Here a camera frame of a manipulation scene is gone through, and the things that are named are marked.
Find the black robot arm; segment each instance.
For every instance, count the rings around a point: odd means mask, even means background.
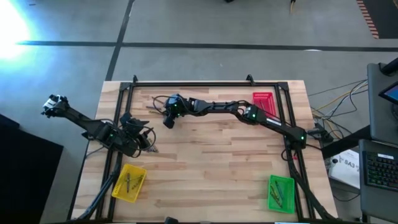
[[[302,149],[305,148],[307,141],[307,133],[300,127],[291,127],[279,120],[268,116],[267,112],[258,108],[247,101],[230,101],[230,102],[206,102],[189,98],[188,100],[176,94],[172,95],[165,102],[165,118],[164,124],[168,128],[173,128],[174,119],[187,114],[192,116],[204,116],[208,113],[230,113],[235,115],[238,120],[250,125],[261,125],[280,133],[289,140],[291,144],[295,144]]]
[[[153,131],[149,128],[142,134],[140,132],[148,121],[140,121],[131,118],[130,113],[126,113],[120,119],[122,129],[119,129],[113,121],[109,119],[90,119],[79,111],[73,109],[65,96],[51,95],[43,105],[42,114],[48,118],[66,118],[85,130],[81,135],[88,140],[97,140],[109,150],[119,151],[127,156],[134,157],[138,150],[146,151],[152,144],[147,140],[148,134]]]

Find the black metal frame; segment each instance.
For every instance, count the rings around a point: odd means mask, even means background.
[[[161,87],[164,87],[164,86],[228,86],[228,87],[231,87],[231,86],[264,86],[265,87],[266,86],[266,87],[274,87],[275,97],[277,100],[277,106],[278,106],[278,110],[279,110],[279,118],[280,118],[281,122],[283,122],[283,123],[286,122],[284,107],[282,105],[282,97],[281,97],[281,93],[280,93],[280,91],[283,91],[285,98],[286,98],[286,102],[287,102],[287,109],[288,109],[288,113],[289,113],[290,123],[292,126],[296,126],[294,110],[293,110],[292,100],[290,98],[288,83],[287,82],[255,82],[251,75],[247,76],[246,82],[142,82],[142,83],[138,82],[137,77],[134,76],[132,82],[122,82],[120,84],[119,95],[118,95],[118,100],[116,103],[116,109],[115,109],[115,114],[114,114],[114,121],[118,122],[118,120],[119,120],[123,95],[126,90],[128,90],[126,111],[130,111],[134,87],[157,87],[157,86],[159,86],[159,87],[160,86]],[[286,140],[285,140],[285,149],[286,149],[287,157],[288,158],[292,157],[292,151],[290,150],[289,143]],[[113,151],[108,151],[108,154],[106,155],[104,172],[103,172],[103,181],[102,181],[101,186],[103,186],[103,184],[106,182],[106,180],[109,177],[113,153],[114,153]],[[122,158],[123,158],[123,154],[121,154],[119,152],[117,154],[116,164],[121,165]],[[307,177],[307,172],[305,169],[305,163],[304,163],[304,158],[303,158],[301,149],[297,150],[297,159],[298,159],[298,164],[300,167],[300,173],[301,173],[302,179],[306,184],[308,184],[308,177]],[[115,166],[115,167],[117,167],[117,169],[118,169],[116,172],[119,173],[121,166]],[[295,186],[295,191],[296,191],[295,207],[296,207],[296,211],[297,211],[297,218],[298,218],[298,220],[303,220],[305,218],[303,217],[303,211],[302,211],[302,206],[301,206],[300,195],[299,195],[297,183]],[[309,216],[310,216],[309,219],[314,220],[315,219],[314,207],[311,205],[308,198],[306,198],[306,201],[307,201],[307,207],[308,207],[308,212],[309,212]],[[95,223],[112,222],[116,199],[111,197],[111,200],[109,202],[109,210],[108,210],[107,218],[102,218],[103,204],[104,204],[104,201],[102,198],[102,200],[99,202],[95,219],[94,220],[85,220],[85,221],[90,222],[90,223],[91,222],[95,222]]]

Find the black mat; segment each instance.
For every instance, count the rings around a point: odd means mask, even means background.
[[[398,0],[357,0],[376,39],[398,39]]]

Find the green plastic tray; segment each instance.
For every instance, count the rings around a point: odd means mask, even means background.
[[[275,180],[278,181],[278,185],[283,193],[283,200],[279,195],[278,188],[276,187]],[[271,196],[271,185],[274,187],[279,200],[282,201],[282,208]],[[290,177],[280,177],[277,175],[271,175],[268,181],[268,209],[277,212],[294,213],[294,179]]]

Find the laptop keyboard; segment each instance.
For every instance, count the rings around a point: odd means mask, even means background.
[[[398,191],[398,160],[365,152],[365,184]]]

